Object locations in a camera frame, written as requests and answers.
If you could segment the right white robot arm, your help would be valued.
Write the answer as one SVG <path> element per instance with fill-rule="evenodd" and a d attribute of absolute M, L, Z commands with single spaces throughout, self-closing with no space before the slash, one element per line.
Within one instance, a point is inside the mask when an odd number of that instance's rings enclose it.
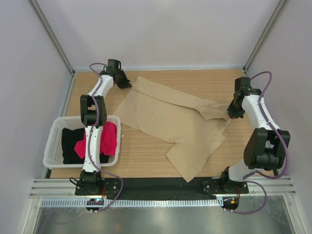
<path fill-rule="evenodd" d="M 230 118 L 243 118 L 247 114 L 253 133 L 244 149 L 243 159 L 234 166 L 227 167 L 220 178 L 220 188 L 225 193 L 235 193 L 244 187 L 245 180 L 254 174 L 268 179 L 276 176 L 265 175 L 285 166 L 289 153 L 290 133 L 281 130 L 271 118 L 259 89 L 242 88 L 236 90 L 227 109 Z"/>

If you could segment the beige t shirt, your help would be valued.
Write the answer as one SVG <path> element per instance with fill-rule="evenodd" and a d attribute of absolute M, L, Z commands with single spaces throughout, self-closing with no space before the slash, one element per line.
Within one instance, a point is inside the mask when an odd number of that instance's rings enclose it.
<path fill-rule="evenodd" d="M 225 141 L 226 105 L 137 77 L 115 111 L 121 123 L 173 144 L 166 157 L 186 182 Z"/>

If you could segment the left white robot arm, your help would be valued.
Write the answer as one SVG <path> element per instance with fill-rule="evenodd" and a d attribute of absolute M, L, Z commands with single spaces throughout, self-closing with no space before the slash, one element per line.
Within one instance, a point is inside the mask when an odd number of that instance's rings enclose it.
<path fill-rule="evenodd" d="M 132 87 L 122 69 L 110 72 L 103 70 L 99 73 L 94 88 L 80 97 L 80 116 L 85 127 L 86 147 L 76 195 L 98 195 L 104 188 L 100 171 L 100 138 L 107 121 L 104 98 L 114 84 L 119 89 Z"/>

